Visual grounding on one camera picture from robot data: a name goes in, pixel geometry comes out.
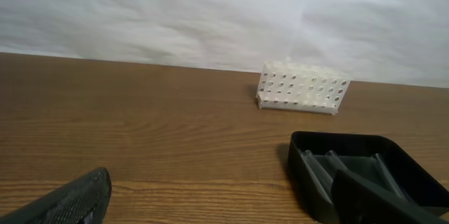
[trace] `black container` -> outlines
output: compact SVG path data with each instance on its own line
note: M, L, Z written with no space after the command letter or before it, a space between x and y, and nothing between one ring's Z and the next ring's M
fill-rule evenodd
M370 157L379 153L411 204L440 216L449 211L449 192L393 141L382 136L344 133L294 132L288 153L288 165L299 184L299 198L312 218L324 224L339 223L338 214L330 202L317 190L301 153L311 150L321 165L333 176L324 155L329 150L338 153L350 171L385 188Z

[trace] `wood grain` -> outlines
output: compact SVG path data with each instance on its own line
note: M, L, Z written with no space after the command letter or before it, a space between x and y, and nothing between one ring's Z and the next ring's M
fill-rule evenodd
M259 110L247 72L0 54L0 215L106 166L105 223L313 223L293 131L391 138L449 187L449 91L351 83L336 116Z

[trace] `white wall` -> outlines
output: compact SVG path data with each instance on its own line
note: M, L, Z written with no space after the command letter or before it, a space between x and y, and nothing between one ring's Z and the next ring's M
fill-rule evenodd
M0 0L0 51L449 87L449 0Z

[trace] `white backdrop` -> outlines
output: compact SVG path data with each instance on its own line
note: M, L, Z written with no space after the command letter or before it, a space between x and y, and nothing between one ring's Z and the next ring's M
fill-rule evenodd
M449 87L449 0L0 0L0 51Z

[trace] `brown wood surface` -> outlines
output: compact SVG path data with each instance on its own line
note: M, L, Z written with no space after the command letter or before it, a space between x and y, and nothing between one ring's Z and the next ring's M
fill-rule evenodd
M106 166L105 223L313 223L293 131L391 138L449 186L449 91L353 82L336 116L259 110L259 75L0 54L0 215Z

